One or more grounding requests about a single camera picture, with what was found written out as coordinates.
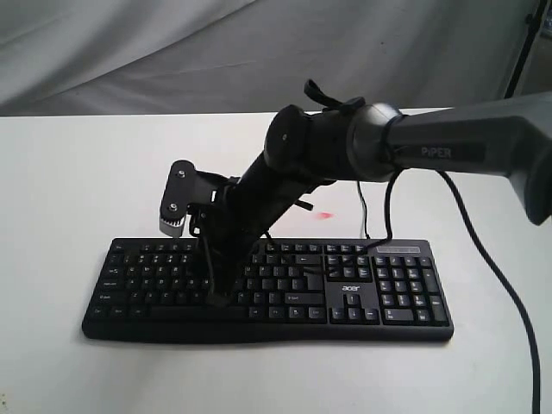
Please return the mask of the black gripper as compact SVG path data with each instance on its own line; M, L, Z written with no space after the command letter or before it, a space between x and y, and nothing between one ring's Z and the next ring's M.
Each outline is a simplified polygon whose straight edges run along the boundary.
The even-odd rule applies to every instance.
M229 305L239 263L280 217L280 174L247 171L241 177L189 171L185 176L188 229L198 238L185 263L192 279L209 279L206 303Z

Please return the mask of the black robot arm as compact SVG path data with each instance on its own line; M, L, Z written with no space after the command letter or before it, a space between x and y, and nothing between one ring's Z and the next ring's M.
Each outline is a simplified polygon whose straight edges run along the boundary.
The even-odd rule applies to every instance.
M305 193L339 180L388 182L406 169L504 177L528 219L543 223L551 214L551 96L414 116L359 98L315 115L285 107L253 163L202 213L208 302L229 303L253 245Z

